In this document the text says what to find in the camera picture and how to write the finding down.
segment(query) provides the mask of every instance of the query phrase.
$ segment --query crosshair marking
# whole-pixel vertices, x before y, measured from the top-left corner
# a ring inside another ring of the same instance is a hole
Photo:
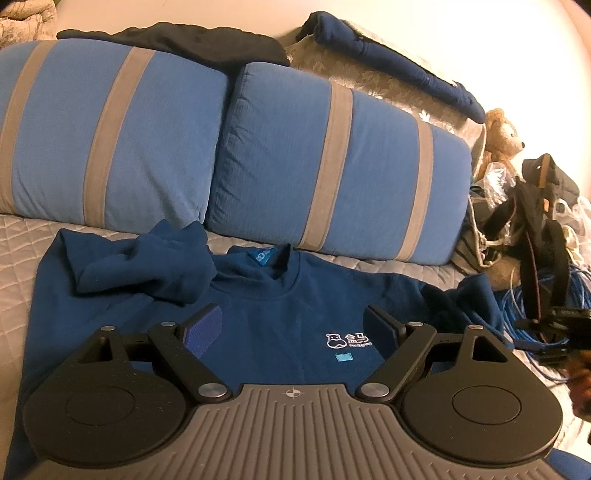
[[[290,398],[297,398],[300,395],[302,395],[302,393],[304,393],[304,392],[299,391],[297,388],[291,387],[287,392],[283,392],[283,393]]]

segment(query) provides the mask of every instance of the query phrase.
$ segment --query dark blue garment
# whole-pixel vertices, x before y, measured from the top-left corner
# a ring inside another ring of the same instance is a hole
[[[361,37],[350,26],[330,13],[310,14],[295,39],[300,41],[312,34],[316,43],[409,83],[454,107],[478,124],[485,122],[486,115],[482,105],[461,83],[456,82],[457,87],[454,87],[404,55]]]
[[[289,245],[257,250],[211,255],[198,222],[182,230],[160,222],[137,239],[115,242],[60,230],[37,271],[7,478],[34,461],[21,426],[23,402],[103,325],[145,332],[218,304],[222,330],[201,361],[234,392],[243,383],[344,383],[353,391],[384,360],[363,331],[370,303],[404,323],[452,333],[478,323],[501,337],[501,312],[484,275],[443,292],[404,275],[350,270]]]
[[[568,480],[591,480],[591,463],[572,453],[554,448],[546,462]]]

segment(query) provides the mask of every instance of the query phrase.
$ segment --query gray stripe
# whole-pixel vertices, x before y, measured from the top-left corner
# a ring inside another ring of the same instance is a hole
[[[86,164],[82,199],[86,225],[105,227],[105,198],[115,147],[135,89],[153,55],[154,50],[133,47],[105,101]]]
[[[353,92],[330,82],[330,111],[308,221],[298,248],[319,251],[329,233],[349,148]]]
[[[431,182],[433,181],[433,134],[431,125],[423,122],[418,117],[415,117],[415,119],[418,126],[417,188],[414,192],[413,208],[410,212],[407,231],[396,256],[396,260],[402,262],[409,261],[417,247],[425,217],[427,216]]]
[[[0,131],[0,212],[16,213],[12,196],[12,161],[29,93],[47,54],[55,41],[40,41],[22,67],[8,101],[2,131]]]

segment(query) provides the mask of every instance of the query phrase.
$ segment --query embroidered logo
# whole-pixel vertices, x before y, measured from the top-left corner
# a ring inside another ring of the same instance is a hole
[[[345,348],[347,346],[347,342],[338,333],[327,333],[326,338],[326,345],[330,348]]]
[[[349,344],[349,346],[353,346],[353,347],[364,347],[364,346],[370,346],[371,342],[369,341],[369,338],[367,338],[363,332],[359,332],[359,333],[350,333],[348,335],[345,335],[345,339],[347,340],[347,343]]]
[[[345,335],[345,338],[342,338],[338,333],[327,333],[326,338],[326,345],[334,349],[345,348],[346,346],[360,348],[372,345],[363,332],[349,333]]]

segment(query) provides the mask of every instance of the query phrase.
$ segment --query quilted bedspread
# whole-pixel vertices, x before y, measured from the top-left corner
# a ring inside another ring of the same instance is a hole
[[[41,257],[60,228],[93,232],[113,240],[133,236],[79,225],[0,215],[0,477],[4,472],[12,436],[35,273]],[[208,237],[209,247],[215,254],[225,253],[232,245],[259,245],[213,233],[208,233]],[[318,256],[364,272],[405,274],[442,289],[453,288],[462,279],[462,275],[452,267]],[[591,424],[574,417],[565,386],[554,387],[553,392],[564,410],[564,427],[556,446],[591,460],[591,447],[586,443]]]

